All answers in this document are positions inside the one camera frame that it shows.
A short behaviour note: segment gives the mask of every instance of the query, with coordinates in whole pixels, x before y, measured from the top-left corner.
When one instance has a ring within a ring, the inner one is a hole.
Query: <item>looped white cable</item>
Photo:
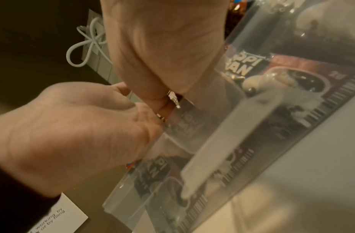
[[[96,22],[97,22],[98,20],[100,20],[99,17],[94,18],[94,19],[92,20],[91,24],[90,24],[90,29],[89,29],[89,30],[90,30],[90,35],[91,35],[91,37],[87,36],[87,35],[84,33],[84,31],[86,32],[87,27],[80,26],[80,27],[77,27],[77,28],[76,28],[76,29],[78,30],[78,32],[79,32],[81,35],[83,35],[85,38],[87,38],[88,40],[82,41],[82,42],[80,42],[80,43],[77,43],[77,44],[71,46],[71,47],[69,48],[69,50],[67,51],[67,53],[66,53],[67,62],[68,62],[70,65],[72,65],[73,67],[83,67],[83,66],[86,65],[86,63],[88,63],[94,45],[98,48],[98,50],[100,51],[100,53],[107,59],[107,61],[109,61],[109,62],[112,64],[111,59],[109,59],[109,57],[107,57],[107,56],[104,54],[104,52],[102,51],[102,48],[101,48],[101,45],[105,45],[105,44],[107,43],[107,41],[105,40],[105,41],[102,41],[102,42],[98,42],[99,39],[101,39],[102,36],[104,36],[105,33],[103,32],[103,33],[101,33],[101,34],[99,34],[99,35],[97,35],[97,36],[95,35],[96,31],[95,31],[95,29],[94,29],[94,26],[95,26],[95,24],[96,24]],[[75,49],[77,49],[77,48],[79,48],[79,47],[81,47],[81,46],[88,45],[88,44],[90,44],[90,46],[89,46],[88,53],[87,53],[87,55],[86,55],[84,61],[83,61],[81,64],[74,64],[74,63],[71,61],[71,58],[70,58],[71,53],[72,53]]]

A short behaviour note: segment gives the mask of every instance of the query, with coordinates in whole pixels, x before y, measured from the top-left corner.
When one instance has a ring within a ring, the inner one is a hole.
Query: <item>dark sleeve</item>
[[[27,233],[58,199],[45,198],[0,170],[0,233]]]

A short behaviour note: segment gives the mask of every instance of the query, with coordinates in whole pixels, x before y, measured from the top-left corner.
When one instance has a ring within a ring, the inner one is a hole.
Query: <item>white card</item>
[[[28,233],[74,233],[88,217],[65,195]]]

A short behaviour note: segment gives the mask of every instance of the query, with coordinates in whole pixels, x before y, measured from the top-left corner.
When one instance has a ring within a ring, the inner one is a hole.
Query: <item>transparent plastic box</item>
[[[104,203],[130,229],[192,232],[355,95],[355,0],[258,0],[226,43]]]

